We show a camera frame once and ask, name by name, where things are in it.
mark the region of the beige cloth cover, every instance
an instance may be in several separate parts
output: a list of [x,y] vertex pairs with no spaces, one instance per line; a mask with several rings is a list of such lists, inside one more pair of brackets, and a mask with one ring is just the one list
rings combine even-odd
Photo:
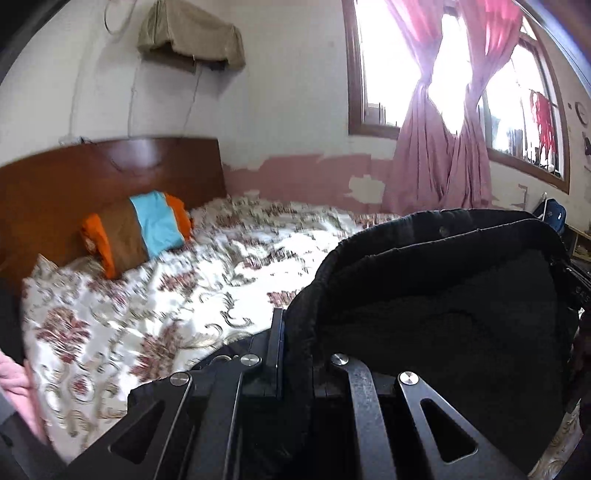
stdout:
[[140,51],[167,43],[176,53],[196,60],[227,60],[233,70],[246,65],[240,31],[183,0],[157,0],[139,30]]

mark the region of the blue stripe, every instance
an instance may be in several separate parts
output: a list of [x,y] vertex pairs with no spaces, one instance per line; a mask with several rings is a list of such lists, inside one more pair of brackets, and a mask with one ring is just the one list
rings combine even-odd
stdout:
[[150,259],[164,250],[182,246],[184,238],[178,231],[174,212],[166,203],[164,193],[151,192],[130,198],[138,215],[142,237]]

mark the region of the wooden headboard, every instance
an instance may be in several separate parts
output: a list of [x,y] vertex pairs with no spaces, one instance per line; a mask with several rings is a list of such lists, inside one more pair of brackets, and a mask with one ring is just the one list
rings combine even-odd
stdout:
[[194,208],[226,195],[217,140],[134,138],[47,151],[0,168],[0,278],[20,292],[37,255],[59,266],[86,255],[82,220],[160,190]]

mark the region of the pillow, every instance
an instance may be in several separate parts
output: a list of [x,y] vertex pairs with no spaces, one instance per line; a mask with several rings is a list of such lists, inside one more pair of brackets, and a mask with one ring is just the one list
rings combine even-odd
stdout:
[[162,192],[114,203],[82,223],[86,249],[101,257],[110,279],[182,246],[190,234],[191,221],[183,202]]

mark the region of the metal bracket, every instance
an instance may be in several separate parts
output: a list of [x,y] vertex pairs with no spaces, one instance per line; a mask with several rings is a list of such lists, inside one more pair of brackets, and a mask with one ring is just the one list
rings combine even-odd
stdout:
[[403,372],[396,389],[412,418],[433,480],[527,478],[418,375]]
[[259,356],[247,353],[220,368],[201,420],[187,480],[231,478],[243,375],[260,364]]
[[163,466],[169,468],[167,476],[174,472],[178,475],[181,465],[170,459],[179,445],[189,441],[190,431],[182,428],[178,420],[185,412],[193,383],[188,373],[175,375],[183,376],[181,384],[174,385],[170,377],[146,385],[151,390],[150,396],[134,405],[92,448],[74,459],[58,479],[157,480],[163,477]]
[[343,353],[332,355],[330,363],[337,371],[344,372],[349,380],[360,479],[396,480],[388,433],[369,368]]

